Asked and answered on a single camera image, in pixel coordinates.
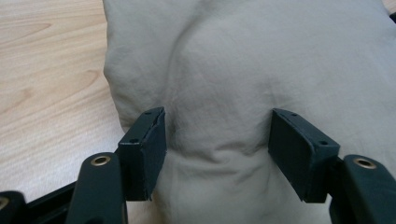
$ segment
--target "screw hole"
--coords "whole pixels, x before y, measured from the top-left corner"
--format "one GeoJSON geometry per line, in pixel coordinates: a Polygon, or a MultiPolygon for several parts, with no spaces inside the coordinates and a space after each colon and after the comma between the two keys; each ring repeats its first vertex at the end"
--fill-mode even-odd
{"type": "Polygon", "coordinates": [[[103,224],[103,220],[101,217],[94,217],[86,221],[85,224],[103,224]]]}
{"type": "Polygon", "coordinates": [[[357,158],[353,160],[356,164],[358,164],[360,167],[366,168],[366,169],[375,169],[376,165],[372,163],[371,161],[367,161],[364,158],[357,158]]]}
{"type": "Polygon", "coordinates": [[[0,197],[0,210],[5,208],[9,203],[9,199],[5,197],[0,197]]]}
{"type": "Polygon", "coordinates": [[[91,160],[91,165],[101,166],[108,163],[111,159],[108,156],[99,156],[91,160]]]}
{"type": "Polygon", "coordinates": [[[139,139],[133,138],[129,140],[130,143],[139,143],[139,139]]]}

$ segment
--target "black mechanical part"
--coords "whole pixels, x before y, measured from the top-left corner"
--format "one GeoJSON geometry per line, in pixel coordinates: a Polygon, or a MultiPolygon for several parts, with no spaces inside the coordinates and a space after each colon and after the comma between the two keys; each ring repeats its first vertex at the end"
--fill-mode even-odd
{"type": "Polygon", "coordinates": [[[26,202],[17,191],[0,192],[0,223],[26,223],[26,202]]]}
{"type": "Polygon", "coordinates": [[[127,222],[118,156],[109,152],[90,156],[81,165],[65,223],[127,222]]]}
{"type": "MultiPolygon", "coordinates": [[[[116,156],[115,158],[119,160],[124,172],[120,171],[119,167],[118,171],[116,171],[117,169],[114,169],[114,173],[111,171],[106,171],[103,174],[97,173],[97,175],[101,177],[97,176],[97,179],[93,181],[84,180],[87,179],[87,177],[82,177],[81,181],[82,183],[85,183],[82,185],[88,186],[87,182],[90,182],[90,189],[96,192],[97,195],[94,197],[85,196],[86,201],[81,200],[81,197],[84,196],[78,196],[75,201],[85,203],[88,207],[94,206],[93,204],[90,205],[91,203],[101,202],[100,204],[103,204],[105,200],[113,200],[113,203],[119,203],[121,201],[122,204],[125,204],[125,195],[123,194],[124,190],[128,192],[128,198],[130,200],[144,201],[149,199],[149,196],[155,187],[159,172],[163,166],[164,156],[166,154],[164,115],[163,107],[144,112],[138,118],[136,123],[134,123],[128,133],[121,139],[119,143],[120,149],[116,150],[117,155],[110,153],[111,157],[116,156]],[[108,182],[108,179],[104,175],[109,175],[109,173],[112,173],[112,175],[120,175],[120,179],[124,180],[121,181],[122,188],[120,188],[119,191],[108,191],[109,188],[106,186],[111,183],[111,180],[108,182]],[[106,189],[107,194],[99,195],[98,191],[103,191],[104,189],[106,189]]],[[[108,162],[106,157],[98,159],[99,160],[97,161],[92,161],[93,164],[91,165],[97,166],[100,163],[108,162]]],[[[71,221],[69,221],[69,223],[75,223],[75,221],[78,220],[73,219],[72,217],[79,217],[79,215],[76,214],[82,211],[78,206],[76,209],[74,205],[70,205],[72,196],[75,192],[75,187],[76,182],[71,183],[28,204],[25,203],[23,195],[17,191],[0,192],[0,223],[59,224],[65,223],[66,217],[68,216],[71,216],[71,221]]],[[[105,209],[104,207],[101,207],[101,209],[104,209],[101,216],[91,217],[86,224],[117,223],[119,220],[112,219],[108,222],[106,220],[108,220],[109,217],[123,217],[122,222],[120,223],[126,223],[126,213],[124,212],[124,208],[121,208],[121,206],[119,209],[115,209],[113,206],[109,207],[109,209],[105,209]]]]}
{"type": "Polygon", "coordinates": [[[358,223],[396,223],[396,181],[380,162],[344,157],[342,178],[358,223]]]}
{"type": "Polygon", "coordinates": [[[64,223],[76,183],[57,189],[27,204],[31,223],[64,223]]]}
{"type": "Polygon", "coordinates": [[[390,18],[396,23],[396,12],[390,15],[390,18]]]}
{"type": "Polygon", "coordinates": [[[119,142],[127,201],[151,200],[166,155],[163,107],[143,113],[119,142]]]}
{"type": "Polygon", "coordinates": [[[330,193],[333,224],[396,223],[396,181],[389,171],[359,155],[341,160],[338,150],[299,115],[274,109],[269,152],[302,200],[321,203],[330,193]]]}
{"type": "Polygon", "coordinates": [[[306,203],[324,203],[325,173],[335,164],[340,146],[301,116],[274,109],[269,153],[306,203]]]}

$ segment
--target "wood grain surface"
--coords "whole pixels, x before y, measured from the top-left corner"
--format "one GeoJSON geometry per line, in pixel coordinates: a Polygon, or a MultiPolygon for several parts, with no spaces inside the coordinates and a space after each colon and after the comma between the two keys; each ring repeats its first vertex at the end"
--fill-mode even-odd
{"type": "MultiPolygon", "coordinates": [[[[396,0],[384,0],[396,11],[396,0]]],[[[101,0],[0,1],[0,191],[28,202],[123,136],[103,66],[101,0]]]]}

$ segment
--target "stuffed fabric bag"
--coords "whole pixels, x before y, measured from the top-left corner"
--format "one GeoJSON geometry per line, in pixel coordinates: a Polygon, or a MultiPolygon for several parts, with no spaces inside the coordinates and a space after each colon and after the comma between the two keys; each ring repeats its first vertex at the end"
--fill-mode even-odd
{"type": "Polygon", "coordinates": [[[166,111],[154,202],[131,203],[131,223],[331,223],[268,154],[275,107],[396,175],[396,24],[380,0],[104,4],[122,127],[166,111]]]}

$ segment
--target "beige fabric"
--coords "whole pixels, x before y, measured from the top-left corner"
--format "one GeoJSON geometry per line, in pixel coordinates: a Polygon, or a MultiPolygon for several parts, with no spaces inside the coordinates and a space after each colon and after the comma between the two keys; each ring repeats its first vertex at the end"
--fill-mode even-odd
{"type": "Polygon", "coordinates": [[[267,153],[274,107],[310,120],[342,156],[396,174],[396,25],[380,1],[105,0],[105,9],[105,75],[122,126],[154,106],[167,112],[161,215],[149,219],[148,208],[134,223],[330,223],[328,206],[300,203],[267,153]]]}

